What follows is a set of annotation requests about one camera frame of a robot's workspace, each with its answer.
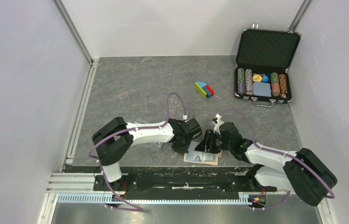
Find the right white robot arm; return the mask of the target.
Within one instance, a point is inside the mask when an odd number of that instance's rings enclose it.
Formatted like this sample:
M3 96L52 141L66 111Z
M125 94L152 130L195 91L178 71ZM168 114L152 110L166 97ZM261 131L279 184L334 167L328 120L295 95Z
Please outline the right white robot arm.
M302 201L317 206L333 198L336 176L310 149L283 151L243 138L232 122L207 130L196 151L218 154L229 151L237 160L253 164L246 177L251 190L275 187L294 192Z

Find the beige card holder wallet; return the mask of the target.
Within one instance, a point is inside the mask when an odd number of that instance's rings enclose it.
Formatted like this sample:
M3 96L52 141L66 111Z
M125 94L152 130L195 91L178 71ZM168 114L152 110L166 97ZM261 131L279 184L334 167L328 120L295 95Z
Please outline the beige card holder wallet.
M207 165L218 165L219 158L222 156L222 152L218 154L211 154L206 152L196 151L195 148L198 142L192 141L188 148L188 152L184 154L184 162L207 164Z

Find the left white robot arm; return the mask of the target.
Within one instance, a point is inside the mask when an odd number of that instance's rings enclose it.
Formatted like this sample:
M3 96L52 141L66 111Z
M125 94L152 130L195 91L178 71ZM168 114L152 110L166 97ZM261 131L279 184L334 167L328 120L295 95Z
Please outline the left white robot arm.
M171 143L174 152L184 155L195 138L202 135L202 129L196 119L168 119L160 123L134 124L116 117L92 136L95 157L105 175L105 184L111 190L118 190L123 184L119 161L131 146L162 142Z

